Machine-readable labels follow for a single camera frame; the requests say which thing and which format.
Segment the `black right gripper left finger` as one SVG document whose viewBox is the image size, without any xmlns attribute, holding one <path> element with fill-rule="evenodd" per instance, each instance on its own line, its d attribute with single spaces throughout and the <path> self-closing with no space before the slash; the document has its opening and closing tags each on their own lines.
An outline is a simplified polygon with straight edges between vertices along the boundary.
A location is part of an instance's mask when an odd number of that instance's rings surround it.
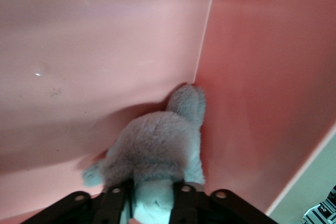
<svg viewBox="0 0 336 224">
<path fill-rule="evenodd" d="M 112 186 L 97 197 L 76 191 L 25 223 L 128 223 L 133 218 L 133 182 Z"/>
</svg>

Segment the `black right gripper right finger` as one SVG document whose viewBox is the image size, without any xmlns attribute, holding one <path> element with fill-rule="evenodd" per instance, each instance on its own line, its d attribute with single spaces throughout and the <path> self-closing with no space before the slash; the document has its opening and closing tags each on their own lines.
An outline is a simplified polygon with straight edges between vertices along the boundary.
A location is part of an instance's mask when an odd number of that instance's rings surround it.
<svg viewBox="0 0 336 224">
<path fill-rule="evenodd" d="M 210 195 L 192 185 L 175 183 L 169 223 L 276 224 L 263 212 L 232 191 L 219 189 Z"/>
</svg>

